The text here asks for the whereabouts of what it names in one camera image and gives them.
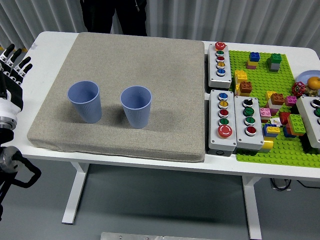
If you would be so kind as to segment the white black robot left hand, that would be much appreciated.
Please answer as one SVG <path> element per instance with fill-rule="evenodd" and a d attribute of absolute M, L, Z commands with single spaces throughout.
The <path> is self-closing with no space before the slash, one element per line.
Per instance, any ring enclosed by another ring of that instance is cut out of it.
<path fill-rule="evenodd" d="M 15 45 L 11 43 L 0 55 L 0 97 L 11 102 L 18 112 L 23 110 L 23 89 L 21 87 L 28 71 L 33 67 L 28 56 L 14 66 L 15 61 L 21 55 L 19 48 L 13 54 Z"/>

